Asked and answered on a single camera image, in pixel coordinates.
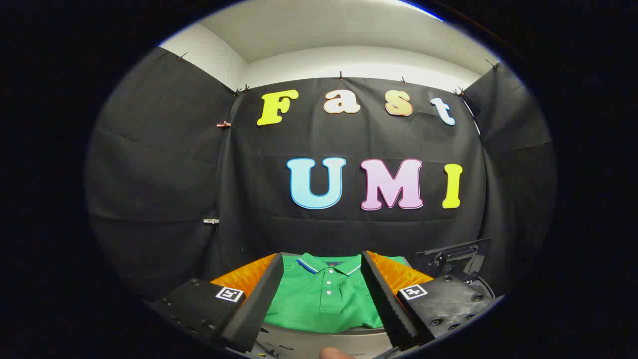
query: yellow letter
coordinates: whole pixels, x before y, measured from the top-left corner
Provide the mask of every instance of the yellow letter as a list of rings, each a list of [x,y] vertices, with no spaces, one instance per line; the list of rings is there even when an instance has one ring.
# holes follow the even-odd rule
[[[334,90],[325,95],[326,98],[332,99],[326,101],[323,109],[329,114],[340,114],[343,111],[353,114],[361,110],[361,106],[357,105],[357,97],[355,93],[349,90]]]
[[[412,114],[410,96],[405,91],[390,90],[385,93],[385,109],[391,115],[409,116]]]
[[[463,172],[463,167],[448,164],[445,165],[445,172],[447,173],[447,193],[443,201],[443,208],[458,208],[461,205],[461,200],[459,199],[459,179],[461,172]]]
[[[281,116],[277,114],[277,110],[281,110],[282,114],[288,112],[290,108],[290,100],[288,97],[294,100],[299,97],[299,93],[293,89],[263,95],[263,112],[262,117],[257,120],[257,126],[272,125],[273,123],[281,122]]]

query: black fabric backdrop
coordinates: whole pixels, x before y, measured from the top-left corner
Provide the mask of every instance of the black fabric backdrop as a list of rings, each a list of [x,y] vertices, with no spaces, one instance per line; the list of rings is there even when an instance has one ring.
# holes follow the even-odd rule
[[[503,246],[498,252],[507,253],[499,265],[507,270],[490,278],[507,293],[529,273],[549,232],[557,187],[554,146],[535,97],[502,63],[464,93],[486,164],[488,200],[480,235],[508,238],[495,242]]]
[[[155,48],[116,87],[87,150],[85,192],[100,247],[122,280],[154,298],[201,273],[217,218],[217,168],[233,96]]]
[[[501,294],[526,262],[521,258],[527,252],[520,251],[537,248],[533,235],[541,233],[544,217],[535,210],[545,207],[515,208],[546,197],[533,191],[537,180],[527,175],[553,175],[543,174],[550,168],[545,158],[518,161],[521,150],[503,143],[522,143],[523,155],[534,158],[537,145],[548,144],[549,137],[526,135],[527,128],[518,125],[537,121],[527,120],[537,111],[530,110],[529,94],[515,91],[520,85],[512,85],[511,76],[509,82],[499,75],[489,80],[488,73],[466,90],[478,114],[479,136],[463,101],[439,89],[333,78],[282,82],[233,96],[207,73],[175,58],[157,48],[125,77],[101,113],[87,157],[93,226],[107,257],[136,293],[154,298],[190,277],[211,280],[273,252],[352,256],[372,250],[412,261],[418,251],[492,236],[482,274]],[[501,89],[501,83],[510,87]],[[282,122],[257,126],[261,97],[289,89],[299,98],[280,113]],[[353,91],[361,110],[326,113],[324,96],[336,89]],[[391,89],[410,95],[410,116],[387,113],[384,94]],[[521,101],[512,104],[512,93]],[[430,104],[436,97],[450,106],[454,126]],[[224,120],[232,127],[216,127]],[[520,141],[507,142],[513,136]],[[292,201],[286,162],[299,157],[316,161],[311,189],[318,195],[327,190],[321,161],[346,159],[337,204],[307,210]],[[360,163],[370,158],[383,160],[392,175],[403,160],[421,160],[423,207],[403,210],[384,203],[378,211],[362,210],[366,173]],[[441,206],[445,164],[463,167],[456,209]],[[513,200],[517,196],[524,199]],[[535,222],[527,215],[537,216]],[[218,228],[204,224],[204,218],[219,218]],[[522,226],[535,228],[526,233]]]

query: ceiling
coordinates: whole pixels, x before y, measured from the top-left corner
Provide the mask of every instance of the ceiling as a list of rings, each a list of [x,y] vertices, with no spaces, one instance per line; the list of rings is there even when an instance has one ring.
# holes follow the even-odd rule
[[[480,75],[496,57],[398,0],[247,0],[200,21],[253,63],[315,47],[366,45],[438,57]]]

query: pink letter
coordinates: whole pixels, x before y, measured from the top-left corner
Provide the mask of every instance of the pink letter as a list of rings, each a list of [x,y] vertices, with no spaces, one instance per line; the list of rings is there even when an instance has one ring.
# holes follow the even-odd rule
[[[385,204],[392,208],[401,190],[403,190],[403,197],[399,201],[400,208],[415,210],[423,207],[419,190],[419,170],[422,166],[423,163],[420,160],[413,158],[403,160],[397,175],[392,178],[383,161],[365,160],[361,162],[361,168],[366,170],[367,176],[366,200],[361,203],[361,208],[366,211],[380,210],[383,204],[379,201],[379,191]]]

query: light blue letter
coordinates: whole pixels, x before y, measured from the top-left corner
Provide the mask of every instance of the light blue letter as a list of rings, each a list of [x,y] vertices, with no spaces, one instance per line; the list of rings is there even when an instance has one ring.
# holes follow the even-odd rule
[[[286,167],[290,169],[290,195],[303,208],[322,210],[335,205],[341,198],[341,168],[346,165],[346,160],[329,157],[322,164],[328,167],[328,192],[314,195],[310,191],[310,170],[315,166],[315,161],[310,158],[294,158],[286,163]]]
[[[450,115],[447,114],[447,111],[450,109],[450,107],[446,103],[444,103],[443,100],[437,97],[430,100],[430,103],[436,106],[436,110],[439,112],[439,116],[441,116],[443,122],[450,126],[454,126],[456,121],[454,121],[454,118],[451,118]]]

